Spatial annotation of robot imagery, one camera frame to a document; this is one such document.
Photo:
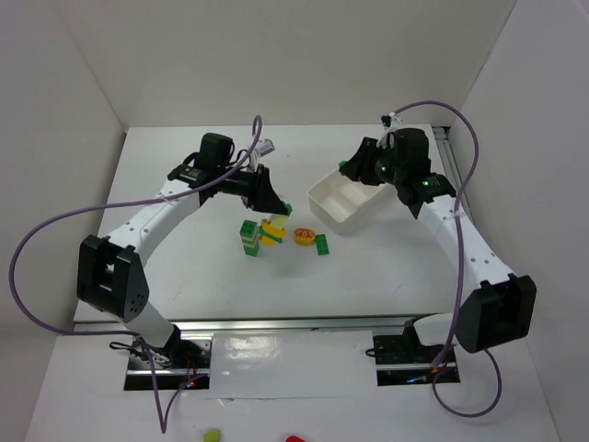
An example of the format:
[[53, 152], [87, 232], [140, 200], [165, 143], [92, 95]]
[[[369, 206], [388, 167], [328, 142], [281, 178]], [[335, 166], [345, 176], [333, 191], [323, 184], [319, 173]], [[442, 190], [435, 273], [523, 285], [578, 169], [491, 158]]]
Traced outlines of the pale yellow-green lego brick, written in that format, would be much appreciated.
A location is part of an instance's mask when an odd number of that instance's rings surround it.
[[286, 204], [286, 211], [285, 215], [276, 215], [272, 214], [270, 217], [270, 225], [275, 227], [276, 229], [283, 230], [288, 222], [289, 215], [292, 213], [293, 208], [290, 204]]

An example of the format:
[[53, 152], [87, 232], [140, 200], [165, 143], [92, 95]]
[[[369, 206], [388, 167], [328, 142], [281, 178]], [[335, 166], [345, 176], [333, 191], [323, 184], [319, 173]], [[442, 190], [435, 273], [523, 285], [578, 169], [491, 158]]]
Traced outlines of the white divided plastic container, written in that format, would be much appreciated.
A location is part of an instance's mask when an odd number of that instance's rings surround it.
[[334, 169], [307, 191], [310, 212], [338, 235], [351, 232], [385, 201], [396, 196], [388, 184], [369, 186]]

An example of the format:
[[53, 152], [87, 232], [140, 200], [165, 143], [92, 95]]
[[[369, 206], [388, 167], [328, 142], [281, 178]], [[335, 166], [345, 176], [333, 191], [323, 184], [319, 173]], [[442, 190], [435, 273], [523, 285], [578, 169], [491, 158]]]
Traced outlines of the yellow and green lego stack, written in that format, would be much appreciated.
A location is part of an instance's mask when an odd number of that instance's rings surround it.
[[269, 217], [261, 221], [259, 234], [261, 244], [267, 247], [273, 247], [275, 244], [281, 244], [283, 242], [283, 238], [286, 236], [286, 228], [279, 230], [271, 226]]

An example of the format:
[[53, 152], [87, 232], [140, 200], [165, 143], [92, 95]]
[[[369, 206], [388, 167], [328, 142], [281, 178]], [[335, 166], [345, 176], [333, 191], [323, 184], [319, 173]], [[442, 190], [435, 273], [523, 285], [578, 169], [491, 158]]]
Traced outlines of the green and cream lego stack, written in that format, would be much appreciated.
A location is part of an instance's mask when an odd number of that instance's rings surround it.
[[251, 220], [244, 220], [239, 230], [244, 252], [248, 256], [257, 257], [260, 248], [259, 225]]

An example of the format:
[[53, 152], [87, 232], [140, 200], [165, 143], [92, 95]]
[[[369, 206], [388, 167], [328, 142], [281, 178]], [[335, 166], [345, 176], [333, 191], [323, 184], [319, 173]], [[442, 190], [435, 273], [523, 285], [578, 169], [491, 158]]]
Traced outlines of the yellow round printed lego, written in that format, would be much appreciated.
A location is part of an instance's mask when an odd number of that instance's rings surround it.
[[316, 241], [317, 234], [310, 228], [299, 227], [294, 230], [294, 242], [301, 246], [311, 246]]

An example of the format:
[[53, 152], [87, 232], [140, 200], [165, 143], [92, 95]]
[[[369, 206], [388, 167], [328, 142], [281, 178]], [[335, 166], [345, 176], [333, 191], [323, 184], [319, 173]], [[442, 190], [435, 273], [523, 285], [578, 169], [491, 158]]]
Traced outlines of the green lego brick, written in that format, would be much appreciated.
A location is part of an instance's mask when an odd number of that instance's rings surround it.
[[329, 255], [329, 243], [325, 234], [318, 234], [315, 237], [315, 245], [318, 256]]

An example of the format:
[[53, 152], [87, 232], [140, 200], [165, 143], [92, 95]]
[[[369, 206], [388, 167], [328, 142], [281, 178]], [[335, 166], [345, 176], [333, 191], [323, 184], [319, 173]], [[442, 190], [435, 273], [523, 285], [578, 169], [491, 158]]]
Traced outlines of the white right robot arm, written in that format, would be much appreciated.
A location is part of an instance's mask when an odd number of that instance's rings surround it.
[[340, 163], [339, 172], [364, 185], [393, 186], [456, 269], [454, 309], [415, 321], [420, 344], [440, 345], [447, 352], [457, 343], [475, 354], [528, 335], [535, 282], [516, 275], [495, 254], [461, 209], [447, 177], [432, 171], [424, 130], [403, 127], [380, 139], [365, 137], [355, 154]]

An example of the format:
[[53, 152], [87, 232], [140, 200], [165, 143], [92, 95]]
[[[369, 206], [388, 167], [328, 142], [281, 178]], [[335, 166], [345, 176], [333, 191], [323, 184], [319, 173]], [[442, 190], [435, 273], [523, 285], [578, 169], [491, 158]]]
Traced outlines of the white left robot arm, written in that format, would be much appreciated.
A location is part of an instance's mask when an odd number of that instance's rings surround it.
[[138, 334], [165, 363], [187, 366], [201, 349], [181, 337], [179, 328], [162, 317], [149, 301], [144, 266], [164, 239], [186, 217], [217, 193], [240, 197], [252, 211], [289, 215], [288, 205], [271, 186], [263, 165], [232, 172], [232, 138], [207, 133], [200, 149], [168, 175], [153, 204], [127, 223], [99, 238], [86, 237], [80, 245], [77, 297]]

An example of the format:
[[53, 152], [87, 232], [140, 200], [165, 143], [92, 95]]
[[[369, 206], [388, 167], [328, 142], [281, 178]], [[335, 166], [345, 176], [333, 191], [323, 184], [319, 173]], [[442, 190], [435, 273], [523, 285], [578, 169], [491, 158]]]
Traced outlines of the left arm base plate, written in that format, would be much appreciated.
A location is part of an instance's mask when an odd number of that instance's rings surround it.
[[[153, 355], [156, 383], [159, 390], [176, 390], [182, 382], [191, 381], [187, 390], [208, 390], [210, 388], [210, 364], [213, 338], [197, 336], [191, 339], [198, 348], [197, 355], [182, 356], [178, 362], [170, 362]], [[151, 368], [139, 344], [134, 343], [129, 355], [123, 389], [125, 391], [147, 391], [153, 389]]]

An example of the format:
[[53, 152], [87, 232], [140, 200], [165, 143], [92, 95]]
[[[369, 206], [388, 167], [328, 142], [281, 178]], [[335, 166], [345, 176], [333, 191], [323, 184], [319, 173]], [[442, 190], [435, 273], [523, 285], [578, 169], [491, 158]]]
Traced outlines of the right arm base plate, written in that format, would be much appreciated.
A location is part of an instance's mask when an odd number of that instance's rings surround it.
[[432, 384], [437, 375], [439, 383], [459, 383], [461, 379], [453, 352], [439, 367], [432, 367], [432, 361], [441, 349], [441, 345], [423, 346], [405, 333], [375, 335], [372, 347], [364, 353], [375, 361], [379, 387]]

